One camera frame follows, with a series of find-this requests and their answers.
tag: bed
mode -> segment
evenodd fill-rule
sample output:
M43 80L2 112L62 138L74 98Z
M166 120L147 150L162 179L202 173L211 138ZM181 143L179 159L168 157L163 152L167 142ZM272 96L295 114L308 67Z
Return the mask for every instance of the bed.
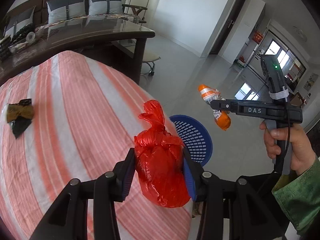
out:
M17 140L5 106L32 98L35 116ZM120 72L72 51L61 52L0 87L0 217L16 240L29 239L72 178L87 181L112 170L149 127L138 119L151 99ZM166 117L167 130L176 134ZM92 203L88 239L93 239ZM137 173L129 196L116 203L121 239L187 239L192 202L167 209L141 193Z

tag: folded cloth item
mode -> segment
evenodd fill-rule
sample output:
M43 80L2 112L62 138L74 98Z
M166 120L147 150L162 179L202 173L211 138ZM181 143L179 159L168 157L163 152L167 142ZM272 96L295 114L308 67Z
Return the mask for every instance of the folded cloth item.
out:
M20 100L17 104L9 104L7 109L7 123L17 139L31 124L35 111L31 99Z

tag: gray cushion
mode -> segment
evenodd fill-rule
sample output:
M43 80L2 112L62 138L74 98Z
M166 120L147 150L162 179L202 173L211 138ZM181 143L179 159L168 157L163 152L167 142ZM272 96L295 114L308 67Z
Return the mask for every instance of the gray cushion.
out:
M12 37L21 28L32 23L34 11L35 11L35 7L29 8L28 10L22 12L21 14L11 17L6 27L5 36L10 35Z
M89 15L122 13L121 0L89 0Z
M49 24L85 15L84 0L50 0L47 5Z

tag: orange bottle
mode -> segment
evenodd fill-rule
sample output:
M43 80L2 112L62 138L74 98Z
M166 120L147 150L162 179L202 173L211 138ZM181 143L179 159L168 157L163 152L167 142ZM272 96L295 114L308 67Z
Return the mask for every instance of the orange bottle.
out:
M202 97L202 99L210 105L212 100L225 100L220 94L220 92L216 89L208 87L204 84L201 84L198 87L198 91ZM214 120L217 125L226 131L231 125L231 119L227 115L225 111L213 110Z

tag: red plastic bag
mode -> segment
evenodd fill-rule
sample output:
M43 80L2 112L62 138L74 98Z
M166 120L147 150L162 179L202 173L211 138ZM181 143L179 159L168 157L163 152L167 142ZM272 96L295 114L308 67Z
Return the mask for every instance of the red plastic bag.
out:
M142 193L158 206L181 207L190 199L182 174L183 141L165 130L164 114L158 101L150 100L143 106L146 113L139 118L149 122L151 128L134 137Z

